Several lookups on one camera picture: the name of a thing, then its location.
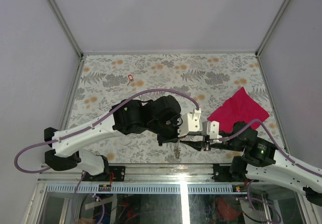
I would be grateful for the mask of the silver keyring bunch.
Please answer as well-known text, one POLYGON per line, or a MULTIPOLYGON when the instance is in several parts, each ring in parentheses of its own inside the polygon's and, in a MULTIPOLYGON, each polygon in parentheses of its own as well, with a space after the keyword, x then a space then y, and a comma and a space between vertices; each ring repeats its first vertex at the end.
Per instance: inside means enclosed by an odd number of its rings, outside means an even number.
POLYGON ((176 159, 180 158, 180 153, 181 153, 181 149, 179 147, 179 143, 176 143, 174 145, 174 156, 175 156, 176 159))

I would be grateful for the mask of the red tag key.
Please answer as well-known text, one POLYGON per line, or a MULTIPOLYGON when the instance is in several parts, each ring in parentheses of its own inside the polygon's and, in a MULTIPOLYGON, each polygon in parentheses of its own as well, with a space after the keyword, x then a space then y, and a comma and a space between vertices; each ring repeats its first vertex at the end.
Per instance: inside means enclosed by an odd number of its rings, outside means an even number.
POLYGON ((134 81, 134 78, 131 74, 128 75, 128 79, 129 79, 129 82, 127 85, 130 85, 133 81, 134 81))

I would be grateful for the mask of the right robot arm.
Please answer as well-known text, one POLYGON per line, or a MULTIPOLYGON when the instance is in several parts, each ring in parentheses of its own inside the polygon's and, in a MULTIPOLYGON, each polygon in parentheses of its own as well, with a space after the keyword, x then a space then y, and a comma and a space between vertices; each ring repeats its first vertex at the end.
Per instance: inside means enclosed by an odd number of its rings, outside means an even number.
POLYGON ((202 141, 184 142, 198 151, 215 148, 241 152, 241 156, 233 158, 229 168, 233 180, 269 182, 297 192, 310 203, 321 206, 321 169, 288 154, 274 139, 267 141, 258 137, 258 132, 250 124, 237 122, 230 133, 220 131, 216 121, 202 126, 183 124, 178 134, 179 138, 202 136, 202 141))

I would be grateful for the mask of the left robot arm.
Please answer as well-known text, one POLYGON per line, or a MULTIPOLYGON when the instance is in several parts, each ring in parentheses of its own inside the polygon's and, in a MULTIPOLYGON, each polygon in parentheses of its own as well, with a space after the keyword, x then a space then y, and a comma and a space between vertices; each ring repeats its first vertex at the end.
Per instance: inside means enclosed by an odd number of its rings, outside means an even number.
POLYGON ((157 135, 159 144, 178 138, 179 102, 173 96, 156 100, 122 101, 114 105, 106 116, 68 130, 55 131, 52 149, 46 151, 45 164, 55 171, 79 169, 99 181, 109 178, 108 160, 85 148, 110 138, 150 131, 157 135))

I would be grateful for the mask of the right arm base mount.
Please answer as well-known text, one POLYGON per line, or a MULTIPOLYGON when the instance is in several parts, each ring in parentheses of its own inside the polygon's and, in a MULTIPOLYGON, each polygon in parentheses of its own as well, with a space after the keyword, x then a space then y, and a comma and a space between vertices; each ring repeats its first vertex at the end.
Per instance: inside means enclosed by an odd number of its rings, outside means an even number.
POLYGON ((245 182, 246 170, 243 168, 232 168, 231 164, 213 164, 212 180, 218 183, 245 182))

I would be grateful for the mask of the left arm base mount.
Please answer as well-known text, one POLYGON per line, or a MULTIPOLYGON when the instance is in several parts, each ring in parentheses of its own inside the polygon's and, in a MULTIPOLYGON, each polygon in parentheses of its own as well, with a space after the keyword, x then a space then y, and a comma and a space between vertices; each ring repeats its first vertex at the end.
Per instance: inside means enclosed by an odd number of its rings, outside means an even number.
POLYGON ((109 174, 100 174, 96 181, 107 182, 124 182, 125 180, 125 166, 110 166, 109 174))

